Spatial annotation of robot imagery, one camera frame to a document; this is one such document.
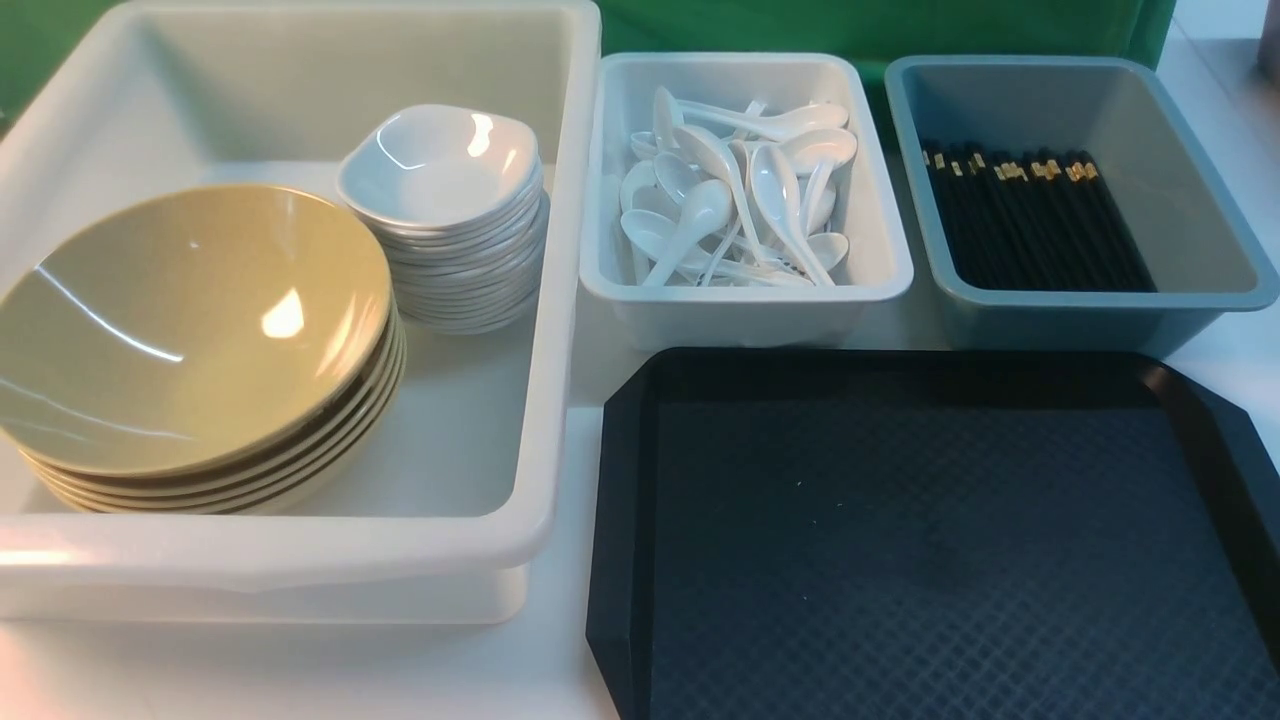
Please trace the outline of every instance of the tan bowl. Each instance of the tan bowl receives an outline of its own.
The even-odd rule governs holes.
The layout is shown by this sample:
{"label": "tan bowl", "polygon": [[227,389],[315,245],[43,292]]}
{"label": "tan bowl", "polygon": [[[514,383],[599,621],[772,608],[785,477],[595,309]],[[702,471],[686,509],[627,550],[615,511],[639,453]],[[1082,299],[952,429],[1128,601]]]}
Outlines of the tan bowl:
{"label": "tan bowl", "polygon": [[378,241],[325,200],[261,184],[157,197],[73,236],[0,301],[0,427],[78,473],[219,465],[347,387],[389,304]]}
{"label": "tan bowl", "polygon": [[271,473],[291,474],[305,466],[314,448],[323,447],[340,437],[352,415],[374,405],[389,368],[394,365],[393,360],[398,352],[403,352],[403,348],[398,347],[402,345],[398,342],[402,333],[403,328],[393,306],[378,348],[346,389],[283,439],[238,456],[225,465],[196,473],[136,480],[133,478],[105,478],[72,473],[45,465],[31,456],[26,456],[26,460],[45,482],[118,500],[189,496],[243,486]]}
{"label": "tan bowl", "polygon": [[397,325],[390,357],[376,378],[367,401],[343,419],[325,442],[307,452],[288,470],[264,470],[260,477],[210,492],[184,496],[136,498],[118,497],[74,488],[49,477],[33,465],[37,477],[59,500],[83,512],[182,512],[237,514],[276,512],[305,500],[340,475],[360,456],[399,389],[404,375],[406,346],[403,328]]}

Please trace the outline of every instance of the gray tray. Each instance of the gray tray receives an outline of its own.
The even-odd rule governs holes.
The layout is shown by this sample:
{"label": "gray tray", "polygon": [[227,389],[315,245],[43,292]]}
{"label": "gray tray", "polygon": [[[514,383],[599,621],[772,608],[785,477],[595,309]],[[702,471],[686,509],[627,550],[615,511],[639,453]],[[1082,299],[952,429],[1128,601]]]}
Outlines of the gray tray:
{"label": "gray tray", "polygon": [[[1280,295],[1275,268],[1151,70],[1107,58],[918,56],[890,65],[886,86],[954,346],[1164,357],[1222,313],[1261,310]],[[922,138],[1012,152],[1088,150],[1157,292],[992,291],[964,282]]]}

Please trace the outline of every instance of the white container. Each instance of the white container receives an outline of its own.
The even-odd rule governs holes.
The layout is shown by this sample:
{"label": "white container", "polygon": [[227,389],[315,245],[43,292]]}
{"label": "white container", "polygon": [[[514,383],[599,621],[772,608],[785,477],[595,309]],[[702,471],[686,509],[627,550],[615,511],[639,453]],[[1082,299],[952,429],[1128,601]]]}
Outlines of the white container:
{"label": "white container", "polygon": [[[677,346],[842,345],[860,313],[911,284],[911,256],[858,70],[829,55],[772,53],[621,54],[600,61],[590,183],[582,228],[582,286],[612,305],[640,350]],[[832,270],[837,287],[637,287],[631,249],[616,231],[618,186],[632,132],[653,129],[653,94],[765,114],[808,102],[849,110],[858,158],[832,176],[832,224],[850,251]]]}
{"label": "white container", "polygon": [[260,181],[334,197],[338,163],[371,128],[444,102],[538,133],[552,211],[536,331],[532,318],[475,338],[411,329],[369,451],[289,516],[78,515],[0,442],[0,615],[513,615],[556,501],[599,36],[585,0],[108,13],[0,143],[0,293],[78,228],[156,193]]}

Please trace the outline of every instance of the textured tray surface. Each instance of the textured tray surface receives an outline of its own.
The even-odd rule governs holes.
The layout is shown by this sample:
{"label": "textured tray surface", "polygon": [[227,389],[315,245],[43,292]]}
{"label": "textured tray surface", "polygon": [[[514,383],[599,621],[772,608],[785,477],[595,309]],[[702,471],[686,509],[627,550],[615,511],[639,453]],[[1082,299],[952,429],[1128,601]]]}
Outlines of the textured tray surface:
{"label": "textured tray surface", "polygon": [[1274,719],[1155,401],[658,405],[652,717]]}

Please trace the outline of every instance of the chopsticks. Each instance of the chopsticks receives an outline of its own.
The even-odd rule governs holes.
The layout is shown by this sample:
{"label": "chopsticks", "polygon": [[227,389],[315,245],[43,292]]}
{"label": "chopsticks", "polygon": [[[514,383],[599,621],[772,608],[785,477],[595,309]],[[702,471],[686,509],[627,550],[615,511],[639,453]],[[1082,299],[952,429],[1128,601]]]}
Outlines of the chopsticks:
{"label": "chopsticks", "polygon": [[1097,163],[1047,147],[1014,156],[922,143],[956,273],[974,287],[1155,292]]}

